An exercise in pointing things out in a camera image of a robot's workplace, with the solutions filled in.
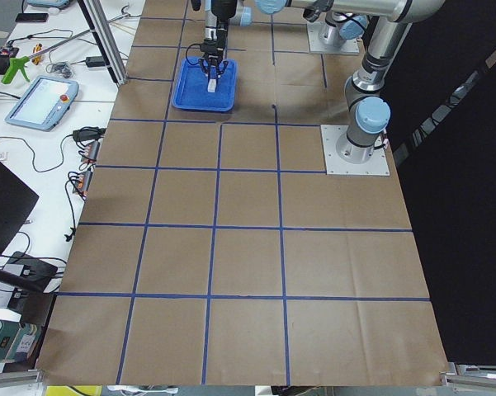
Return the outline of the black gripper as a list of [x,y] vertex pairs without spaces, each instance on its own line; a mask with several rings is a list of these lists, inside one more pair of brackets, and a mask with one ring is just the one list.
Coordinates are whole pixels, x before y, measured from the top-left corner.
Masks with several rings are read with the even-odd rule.
[[223,60],[228,28],[228,22],[205,27],[205,39],[200,44],[202,56],[198,59],[198,65],[207,79],[210,79],[210,66],[215,66],[216,79],[220,79],[229,66],[229,61]]

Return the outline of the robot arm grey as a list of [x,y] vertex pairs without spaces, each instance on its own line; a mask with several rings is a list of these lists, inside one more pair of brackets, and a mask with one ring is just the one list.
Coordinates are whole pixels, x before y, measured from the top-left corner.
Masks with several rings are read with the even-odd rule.
[[256,1],[272,15],[284,7],[301,8],[303,18],[314,21],[322,12],[358,13],[378,17],[360,68],[348,78],[344,92],[350,123],[336,143],[338,156],[349,163],[365,163],[375,151],[378,136],[390,120],[390,107],[379,98],[385,75],[414,22],[423,21],[444,4],[436,1]]
[[[366,32],[367,17],[356,13],[335,12],[331,1],[315,1],[303,12],[310,24],[317,24],[321,14],[324,21],[317,25],[317,39],[321,44],[335,48],[355,40]],[[253,21],[253,10],[243,1],[192,1],[191,7],[198,11],[205,8],[205,38],[197,44],[201,56],[186,59],[199,68],[210,83],[216,83],[232,64],[224,58],[228,33],[231,26],[248,26]]]

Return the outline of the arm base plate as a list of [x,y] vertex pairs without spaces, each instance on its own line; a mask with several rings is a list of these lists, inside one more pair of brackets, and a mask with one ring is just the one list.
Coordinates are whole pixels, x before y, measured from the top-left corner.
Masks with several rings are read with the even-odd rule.
[[388,177],[386,149],[381,137],[368,148],[347,139],[347,125],[321,125],[326,174],[329,176]]
[[309,52],[311,54],[358,55],[357,37],[362,29],[355,22],[331,26],[326,22],[307,25]]

